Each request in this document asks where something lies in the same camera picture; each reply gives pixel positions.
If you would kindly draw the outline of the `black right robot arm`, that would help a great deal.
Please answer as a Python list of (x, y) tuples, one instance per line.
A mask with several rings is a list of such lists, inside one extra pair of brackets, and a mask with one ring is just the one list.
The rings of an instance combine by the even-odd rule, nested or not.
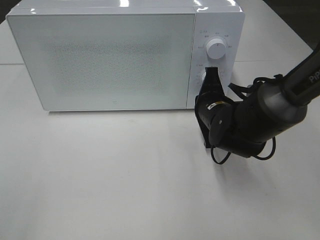
[(239, 97), (223, 91), (217, 67), (208, 67), (194, 112), (207, 149), (260, 159), (267, 141), (302, 122), (308, 104), (320, 94), (320, 50), (314, 51), (288, 74), (257, 77), (247, 87), (229, 84)]

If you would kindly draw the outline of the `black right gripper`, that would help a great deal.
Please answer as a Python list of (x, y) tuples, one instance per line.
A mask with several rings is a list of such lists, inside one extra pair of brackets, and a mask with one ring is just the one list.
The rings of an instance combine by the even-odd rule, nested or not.
[(206, 67), (194, 111), (207, 149), (235, 148), (234, 110), (235, 102), (224, 95), (218, 68)]

